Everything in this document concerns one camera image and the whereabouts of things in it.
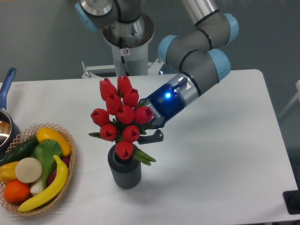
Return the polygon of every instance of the white table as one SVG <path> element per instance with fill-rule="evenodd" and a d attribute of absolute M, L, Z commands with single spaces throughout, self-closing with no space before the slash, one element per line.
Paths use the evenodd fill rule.
<path fill-rule="evenodd" d="M 171 77 L 131 77 L 131 83 L 146 97 Z M 142 180 L 130 190 L 114 183 L 107 162 L 112 143 L 88 136 L 99 130 L 90 113 L 105 107 L 99 80 L 12 84 L 7 112 L 19 128 L 60 124 L 74 137 L 77 161 L 57 207 L 34 217 L 0 208 L 1 224 L 234 225 L 300 218 L 288 214 L 282 196 L 297 186 L 261 72 L 232 71 L 166 123 L 163 142 L 141 145 L 157 162 L 142 165 Z"/>

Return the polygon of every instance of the blue light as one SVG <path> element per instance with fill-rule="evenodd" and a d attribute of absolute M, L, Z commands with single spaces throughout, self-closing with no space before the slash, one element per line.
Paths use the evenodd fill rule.
<path fill-rule="evenodd" d="M 170 92 L 168 92 L 168 93 L 165 94 L 165 98 L 170 98 L 170 97 L 171 97 L 171 93 Z"/>

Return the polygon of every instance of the yellow bell pepper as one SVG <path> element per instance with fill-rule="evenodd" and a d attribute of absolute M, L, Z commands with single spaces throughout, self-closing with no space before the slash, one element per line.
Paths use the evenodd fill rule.
<path fill-rule="evenodd" d="M 57 141 L 61 147 L 63 156 L 68 156 L 71 153 L 71 146 L 69 142 L 57 130 L 50 127 L 42 127 L 37 131 L 37 140 L 41 143 L 45 139 L 52 139 Z"/>
<path fill-rule="evenodd" d="M 9 183 L 13 180 L 16 180 L 15 176 L 15 167 L 17 166 L 19 161 L 7 163 L 0 167 L 0 182 Z"/>
<path fill-rule="evenodd" d="M 58 155 L 53 157 L 57 163 L 54 181 L 44 191 L 23 202 L 18 208 L 20 212 L 28 212 L 49 202 L 65 186 L 68 179 L 68 167 Z"/>

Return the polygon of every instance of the pot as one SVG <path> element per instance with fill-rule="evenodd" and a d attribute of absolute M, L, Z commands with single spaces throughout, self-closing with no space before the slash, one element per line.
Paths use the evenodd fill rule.
<path fill-rule="evenodd" d="M 20 134 L 20 129 L 6 112 L 8 90 L 16 74 L 16 68 L 10 68 L 0 89 L 0 158 L 7 151 L 13 139 Z"/>
<path fill-rule="evenodd" d="M 109 150 L 107 158 L 113 179 L 120 188 L 133 188 L 142 177 L 141 162 L 132 156 L 126 160 L 121 159 L 114 147 L 115 145 Z"/>

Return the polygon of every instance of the green leaf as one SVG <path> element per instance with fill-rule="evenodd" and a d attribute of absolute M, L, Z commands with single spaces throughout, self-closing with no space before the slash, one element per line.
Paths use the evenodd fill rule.
<path fill-rule="evenodd" d="M 122 96 L 121 89 L 118 89 L 117 95 L 121 98 L 121 96 Z"/>
<path fill-rule="evenodd" d="M 147 153 L 145 153 L 144 151 L 142 151 L 141 149 L 139 149 L 135 144 L 133 144 L 133 149 L 134 149 L 134 152 L 136 154 L 138 154 L 139 156 L 147 159 L 148 161 L 151 161 L 151 162 L 156 162 L 155 158 L 149 156 Z"/>
<path fill-rule="evenodd" d="M 116 119 L 113 119 L 113 124 L 114 124 L 114 126 L 117 128 L 117 130 L 120 129 L 120 124 L 121 124 L 121 122 L 120 122 L 120 120 L 118 120 L 117 117 L 116 117 Z"/>
<path fill-rule="evenodd" d="M 140 107 L 140 106 L 144 106 L 144 105 L 146 105 L 146 103 L 147 103 L 147 100 L 145 99 L 145 100 L 143 100 L 143 101 L 141 101 L 133 110 L 136 110 L 138 107 Z"/>
<path fill-rule="evenodd" d="M 154 128 L 154 125 L 152 123 L 144 123 L 144 124 L 141 124 L 140 126 L 144 130 L 149 130 L 149 129 L 153 129 Z"/>
<path fill-rule="evenodd" d="M 136 121 L 134 121 L 134 125 L 139 129 L 140 133 L 144 132 L 145 130 L 141 127 L 141 125 L 139 123 L 137 123 Z"/>
<path fill-rule="evenodd" d="M 96 138 L 100 138 L 100 139 L 103 140 L 103 138 L 100 137 L 100 133 L 99 133 L 99 132 L 89 133 L 89 136 L 91 136 L 91 137 L 96 137 Z"/>
<path fill-rule="evenodd" d="M 123 138 L 122 135 L 117 135 L 116 138 L 112 140 L 112 142 L 115 142 L 115 141 L 120 142 L 120 141 L 123 141 L 123 140 L 124 140 L 124 138 Z"/>
<path fill-rule="evenodd" d="M 120 124 L 120 129 L 123 131 L 126 127 L 128 127 L 130 124 L 124 124 L 124 123 L 121 123 Z"/>
<path fill-rule="evenodd" d="M 37 181 L 38 185 L 41 185 L 41 190 L 46 188 L 49 175 L 56 167 L 56 161 L 53 158 L 54 155 L 62 156 L 60 144 L 51 139 L 43 140 L 38 146 L 36 146 L 32 152 L 32 157 L 37 159 L 42 165 L 42 174 Z"/>
<path fill-rule="evenodd" d="M 136 152 L 132 153 L 132 156 L 136 159 L 141 161 L 141 163 L 144 163 L 145 165 L 151 165 L 151 162 L 147 159 L 145 159 L 144 157 L 140 156 L 139 154 L 137 154 Z"/>

